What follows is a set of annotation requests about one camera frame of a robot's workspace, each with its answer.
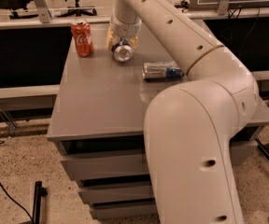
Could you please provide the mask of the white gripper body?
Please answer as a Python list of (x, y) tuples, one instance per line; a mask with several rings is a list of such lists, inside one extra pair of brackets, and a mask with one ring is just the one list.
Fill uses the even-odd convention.
[(134, 21), (120, 21), (115, 15), (110, 19), (109, 28), (120, 37), (120, 39), (129, 39), (139, 34), (142, 21), (135, 16)]

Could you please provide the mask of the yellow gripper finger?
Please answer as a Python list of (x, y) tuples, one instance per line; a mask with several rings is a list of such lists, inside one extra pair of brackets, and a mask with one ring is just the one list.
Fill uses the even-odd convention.
[(128, 39), (129, 41), (129, 44), (132, 48), (132, 50), (136, 50), (136, 47), (137, 47), (137, 43), (138, 43), (138, 36), (132, 36)]
[(120, 41), (120, 37), (116, 35), (111, 28), (108, 28), (106, 34), (106, 49), (112, 50), (113, 47)]

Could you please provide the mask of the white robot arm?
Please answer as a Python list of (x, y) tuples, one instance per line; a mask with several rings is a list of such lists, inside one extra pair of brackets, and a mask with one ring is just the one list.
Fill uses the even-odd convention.
[(244, 224), (229, 143), (259, 104), (254, 76), (165, 0), (122, 1), (188, 78), (156, 95), (145, 116), (145, 150), (161, 224)]

